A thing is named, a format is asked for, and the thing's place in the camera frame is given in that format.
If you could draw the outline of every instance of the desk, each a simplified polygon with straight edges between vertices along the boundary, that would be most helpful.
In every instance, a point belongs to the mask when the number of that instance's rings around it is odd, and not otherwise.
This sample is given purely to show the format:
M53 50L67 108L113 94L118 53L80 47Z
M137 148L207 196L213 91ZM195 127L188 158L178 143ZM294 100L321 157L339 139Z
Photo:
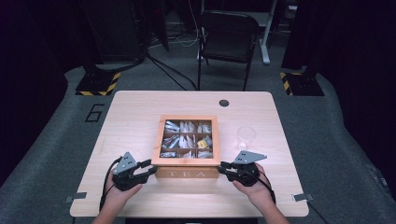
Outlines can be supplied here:
M220 100L229 105L219 105ZM118 91L109 108L78 192L85 199L74 200L73 217L95 217L108 166L131 152L136 161L150 159L161 115L215 115L219 123L222 161L233 161L238 127L253 127L257 137L254 151L268 159L258 161L276 193L277 206L287 217L308 214L305 202L291 194L303 192L288 143L269 92L258 91ZM121 217L261 217L259 211L225 175L216 179L156 178L126 204Z
M260 39L260 49L262 51L262 62L266 65L270 64L270 56L268 55L267 40L270 34L271 24L274 17L276 1L273 0L271 10L269 12L242 12L253 17L260 25L265 27L265 31Z

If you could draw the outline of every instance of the yellow and black striped tape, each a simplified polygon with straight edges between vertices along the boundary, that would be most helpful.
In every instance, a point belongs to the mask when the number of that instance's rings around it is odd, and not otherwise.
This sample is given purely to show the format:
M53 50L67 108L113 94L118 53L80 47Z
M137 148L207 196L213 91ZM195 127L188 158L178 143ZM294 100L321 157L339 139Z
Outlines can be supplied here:
M297 75L297 76L301 75L301 73L288 73L288 74ZM280 73L280 78L282 78L283 87L285 88L286 94L293 95L288 79L286 78L286 73Z
M117 73L111 80L111 83L106 91L76 91L76 95L85 95L85 96L110 95L111 92L113 92L113 90L116 88L116 84L117 81L119 80L119 77L120 77L120 73Z

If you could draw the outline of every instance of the cable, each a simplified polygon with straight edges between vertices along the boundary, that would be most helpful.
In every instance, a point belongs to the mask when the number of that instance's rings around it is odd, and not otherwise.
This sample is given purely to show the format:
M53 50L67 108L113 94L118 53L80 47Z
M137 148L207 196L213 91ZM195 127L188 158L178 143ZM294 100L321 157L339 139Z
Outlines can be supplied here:
M185 38L188 37L188 35L184 35L185 33L182 32L178 35L170 35L168 36L168 39L177 39L177 41L174 42L168 42L169 44L180 44L180 43L190 43L190 42L196 42L196 40L180 40L181 38ZM162 44L160 43L160 41L158 40L158 38L153 38L153 40L151 41L148 49L153 49L153 48L157 48L160 47Z
M181 46L186 47L186 48L191 47L192 45L194 45L195 42L197 42L198 36L199 36L197 21L195 20L194 13L192 12L191 0L189 0L189 7L190 7L190 12L191 12L191 15L192 15L192 19L194 20L194 24L195 24L195 31L196 31L195 40L190 45L183 45L182 42L179 39L175 38L180 43Z
M146 56L146 57L147 57L148 59L150 59L154 64L156 64L159 68L161 68L161 67L160 67L158 64L160 64L160 65L162 65L162 66L164 66L164 67L170 69L171 71L173 71L173 72L176 73L177 75L179 75L179 76L185 78L186 80L188 80L188 81L190 82L190 84L194 87L194 89L197 90L197 87L195 86L195 83L194 83L191 79L189 79L188 77L186 77L186 76L184 76L183 74L181 74L181 73L180 73L179 71L177 71L175 68L172 68L172 67L166 65L165 63L160 62L159 60L157 60L157 59L151 57L151 55L149 55L148 53L147 53L147 56ZM168 75L170 78L172 78L163 68L161 68L161 69L165 72L166 75ZM176 82L176 84L177 84L178 86L180 86L183 90L186 91L186 89L183 88L174 78L172 78L172 79Z
M246 171L246 170L242 170L242 171L243 171L245 174L250 175L251 177L253 177L253 178L255 178L256 180L258 180L260 183L262 183L262 184L268 189L268 191L270 191L271 198L273 199L274 203L276 203L275 192L274 192L274 190L272 189L270 180L268 179L267 175L265 175L264 172L259 171L259 172L260 172L262 175L264 175L264 177L267 179L269 186L268 186L264 181L262 181L262 180L260 179L260 177L257 177L257 176L251 174L250 172L248 172L248 171Z
M157 65L157 67L159 67L161 70L163 70L163 72L165 72L165 74L167 75L167 76L169 76L172 80L174 80L174 82L181 88L181 89L183 89L184 91L186 91L186 89L182 86L182 85L180 85L180 83L178 83L173 77L171 77L170 75L169 75L169 73L167 73L163 68L161 68L158 64L157 64L157 62L156 61L154 61L152 58L150 58L150 57L148 57L155 65Z
M108 192L114 187L115 184L113 184L113 186L111 186L111 188L108 189L108 191L106 191L106 185L107 185L107 179L108 176L110 175L110 171L111 168L113 168L114 164L120 162L122 159L122 157L119 157L118 159L114 160L113 163L111 163L110 167L108 167L107 173L106 173L106 177L105 177L105 183L103 184L103 190L102 190L102 197L100 198L100 203L99 203L99 211L102 210L103 205L105 204L105 200L106 200L106 195L108 194Z
M317 214L318 216L324 221L324 223L329 224L329 222L326 220L326 218L312 205L311 202L306 202L309 207L311 207Z

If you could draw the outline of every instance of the black cable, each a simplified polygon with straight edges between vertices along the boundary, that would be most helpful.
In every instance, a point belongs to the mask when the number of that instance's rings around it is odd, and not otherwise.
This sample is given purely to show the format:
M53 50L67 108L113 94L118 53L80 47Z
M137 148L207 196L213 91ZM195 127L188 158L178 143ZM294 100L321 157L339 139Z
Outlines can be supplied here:
M318 216L324 221L324 223L329 224L329 222L326 220L326 218L312 205L310 202L306 202L309 207L311 207L317 214Z
M158 64L160 64L160 65L162 65L162 66L164 66L164 67L170 69L171 71L173 71L173 72L176 73L177 75L179 75L179 76L185 78L186 80L188 80L188 81L190 82L190 84L194 87L194 89L197 90L197 87L195 86L195 83L194 83L191 79L189 79L188 77L186 77L186 76L184 76L183 74L181 74L181 73L180 73L179 71L177 71L175 68L172 68L172 67L166 65L165 63L162 63L161 61L159 61L159 60L157 60L157 59L151 57L151 55L149 55L149 54L147 54L146 57L147 57L148 59L150 59L154 64L156 64L159 68L161 68L161 67L160 67ZM178 86L180 86L183 90L186 91L186 89L183 88L174 78L172 78L172 79L176 82L176 84L177 84Z
M155 65L157 65L157 67L159 67L161 70L163 70L163 72L165 72L165 74L167 75L167 76L169 76L172 80L174 80L174 82L181 88L181 89L183 89L184 91L186 91L186 89L182 86L182 85L180 85L180 83L178 83L173 77L171 77L171 75L169 75L169 73L167 73L162 67L160 67L158 64L157 64L157 62L155 62L154 60L152 60L150 57L148 57Z
M262 183L262 184L268 189L268 191L270 191L271 198L273 199L274 203L276 203L275 192L274 192L274 190L272 189L270 180L268 179L267 175L265 175L264 172L259 171L259 172L260 172L262 175L264 175L264 177L267 179L269 186L268 186L264 181L262 181L262 180L260 179L260 177L257 177L257 176L251 174L250 172L248 172L248 171L246 171L246 170L242 170L242 171L243 171L245 174L250 175L251 177L253 177L253 178L255 178L256 180L258 180L260 183Z
M105 204L106 195L114 187L114 185L113 185L113 186L111 186L111 188L108 189L108 191L106 191L107 179L108 179L108 176L110 175L111 168L113 168L114 164L120 162L121 159L122 159L122 157L119 157L118 159L114 160L113 163L111 163L110 167L108 167L106 177L105 177L105 183L103 184L102 197L100 198L99 211L102 210L102 207Z
M180 33L180 34L169 35L167 38L168 38L169 44L176 44L176 43L182 44L183 42L196 42L196 40L191 40L191 39L183 40L184 38L188 38L188 37L191 37L191 35ZM156 48L156 47L160 46L161 44L162 43L158 40L158 38L154 37L151 40L148 48L149 49Z

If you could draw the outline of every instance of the black clamp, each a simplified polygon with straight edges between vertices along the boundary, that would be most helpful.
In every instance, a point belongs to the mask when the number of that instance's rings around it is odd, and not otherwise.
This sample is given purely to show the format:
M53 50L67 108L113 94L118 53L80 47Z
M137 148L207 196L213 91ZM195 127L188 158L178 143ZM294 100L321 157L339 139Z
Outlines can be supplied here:
M139 168L145 168L151 165L151 160L138 161L136 162L129 152L120 160L117 168L113 172L113 181L115 187L122 191L133 188L138 184L146 184L148 182L149 176L157 172L158 167L153 166L148 169L147 172L138 175L134 174Z
M222 161L218 167L218 171L220 174L226 175L230 182L236 180L245 187L251 187L260 181L270 191L271 198L273 202L276 203L276 196L271 188L271 183L268 186L260 179L260 173L262 173L265 178L267 178L267 176L265 173L259 171L255 163L255 161L260 161L266 158L267 156L262 154L241 151L233 162Z

